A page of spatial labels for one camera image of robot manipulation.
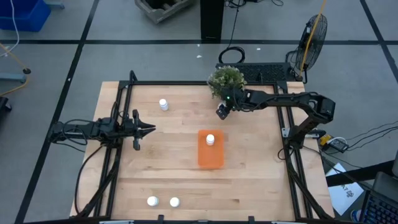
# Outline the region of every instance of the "electric fan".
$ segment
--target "electric fan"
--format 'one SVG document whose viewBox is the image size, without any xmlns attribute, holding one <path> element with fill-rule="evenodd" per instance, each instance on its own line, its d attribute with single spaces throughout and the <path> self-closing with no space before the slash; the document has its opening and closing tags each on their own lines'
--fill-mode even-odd
<svg viewBox="0 0 398 224">
<path fill-rule="evenodd" d="M 296 50 L 292 50 L 287 52 L 285 62 L 288 61 L 289 55 L 292 54 L 290 58 L 290 62 L 294 64 L 291 68 L 292 73 L 294 73 L 295 78 L 297 81 L 303 81 L 301 77 L 301 72 L 304 71 L 305 74 L 305 82 L 307 83 L 307 70 L 312 68 L 313 64 L 317 61 L 319 53 L 321 52 L 323 41 L 325 40 L 326 31 L 328 28 L 328 21 L 326 17 L 322 14 L 319 15 L 319 20 L 316 24 L 318 15 L 311 17 L 311 19 L 305 25 L 305 29 L 303 35 L 301 36 L 300 43 Z M 292 61 L 292 57 L 296 54 L 295 62 Z"/>
</svg>

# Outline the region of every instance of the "yellow cable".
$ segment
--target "yellow cable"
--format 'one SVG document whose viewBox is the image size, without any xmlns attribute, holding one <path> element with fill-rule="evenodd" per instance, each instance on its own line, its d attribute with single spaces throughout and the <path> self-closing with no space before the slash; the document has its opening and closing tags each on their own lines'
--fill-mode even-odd
<svg viewBox="0 0 398 224">
<path fill-rule="evenodd" d="M 13 57 L 13 58 L 15 59 L 15 61 L 16 61 L 22 68 L 28 69 L 28 68 L 18 59 L 18 57 L 15 56 L 13 53 L 11 53 L 2 43 L 0 43 L 0 47 L 3 48 L 3 49 L 7 52 L 7 54 L 11 55 L 11 57 Z M 24 84 L 20 85 L 19 87 L 13 88 L 13 89 L 11 89 L 11 90 L 9 90 L 9 91 L 6 91 L 6 92 L 4 92 L 4 93 L 0 93 L 0 97 L 4 96 L 4 95 L 6 95 L 6 94 L 12 93 L 13 91 L 19 90 L 20 88 L 24 88 L 28 83 L 29 83 L 29 76 L 26 75 L 26 81 L 25 81 Z"/>
<path fill-rule="evenodd" d="M 301 73 L 303 72 L 304 62 L 305 62 L 305 59 L 307 58 L 307 52 L 308 52 L 308 48 L 310 46 L 310 42 L 312 40 L 312 35 L 313 35 L 315 29 L 317 28 L 318 21 L 319 21 L 319 18 L 321 17 L 321 14 L 322 14 L 323 8 L 325 7 L 325 4 L 326 4 L 326 0 L 323 0 L 322 6 L 321 6 L 321 11 L 319 11 L 319 13 L 318 13 L 317 19 L 315 20 L 315 24 L 313 26 L 313 29 L 311 30 L 311 34 L 310 34 L 310 38 L 307 42 L 307 46 L 305 46 L 304 58 L 303 58 L 303 62 L 301 63 L 301 66 L 300 66 L 300 73 L 298 75 L 299 77 L 301 77 Z"/>
</svg>

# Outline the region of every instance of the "wooden table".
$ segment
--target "wooden table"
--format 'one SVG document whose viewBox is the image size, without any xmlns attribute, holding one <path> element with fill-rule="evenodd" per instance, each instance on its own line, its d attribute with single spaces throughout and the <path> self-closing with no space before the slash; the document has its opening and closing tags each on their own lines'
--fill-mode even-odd
<svg viewBox="0 0 398 224">
<path fill-rule="evenodd" d="M 102 84 L 94 120 L 109 116 L 117 87 L 118 82 Z M 302 83 L 288 83 L 288 87 L 291 93 L 304 91 Z M 273 93 L 271 86 L 247 88 Z M 161 98 L 169 102 L 168 111 L 160 110 Z M 207 86 L 133 86 L 130 110 L 138 109 L 141 120 L 155 124 L 156 131 L 140 141 L 140 151 L 132 148 L 132 138 L 124 140 L 112 219 L 155 220 L 163 214 L 166 220 L 248 220 L 250 215 L 257 221 L 294 220 L 285 162 L 277 158 L 282 148 L 277 109 L 231 112 L 222 121 L 215 113 L 219 102 L 211 99 Z M 296 124 L 307 117 L 301 109 L 292 110 Z M 287 117 L 284 120 L 289 126 Z M 201 129 L 224 131 L 222 169 L 198 167 Z M 304 145 L 317 149 L 316 140 L 306 139 Z M 98 146 L 99 142 L 90 141 L 85 158 Z M 80 209 L 98 188 L 104 153 L 102 149 L 90 159 L 81 175 Z M 305 149 L 301 155 L 309 191 L 333 216 L 320 156 Z M 297 192 L 305 217 L 302 194 L 298 188 Z M 152 195 L 160 200 L 156 207 L 147 204 Z M 180 199 L 178 208 L 170 206 L 172 197 Z M 106 192 L 101 214 L 107 198 Z"/>
</svg>

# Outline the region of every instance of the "potted plant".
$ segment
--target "potted plant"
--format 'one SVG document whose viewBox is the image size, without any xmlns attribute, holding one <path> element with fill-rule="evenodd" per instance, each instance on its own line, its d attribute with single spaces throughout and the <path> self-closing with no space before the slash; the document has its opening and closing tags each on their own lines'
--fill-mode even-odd
<svg viewBox="0 0 398 224">
<path fill-rule="evenodd" d="M 244 89 L 245 84 L 247 84 L 244 80 L 243 73 L 241 73 L 239 69 L 231 66 L 218 67 L 216 71 L 210 75 L 207 83 L 209 82 L 212 84 L 209 85 L 209 87 L 213 98 L 215 96 L 221 98 L 221 89 L 224 87 Z"/>
</svg>

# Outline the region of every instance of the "orange tray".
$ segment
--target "orange tray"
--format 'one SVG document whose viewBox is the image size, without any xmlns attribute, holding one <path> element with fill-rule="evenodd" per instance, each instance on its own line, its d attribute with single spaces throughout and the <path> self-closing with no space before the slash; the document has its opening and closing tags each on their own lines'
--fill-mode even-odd
<svg viewBox="0 0 398 224">
<path fill-rule="evenodd" d="M 207 135 L 214 135 L 214 145 L 208 146 Z M 224 134 L 222 130 L 199 130 L 198 165 L 202 169 L 219 169 L 224 165 Z"/>
</svg>

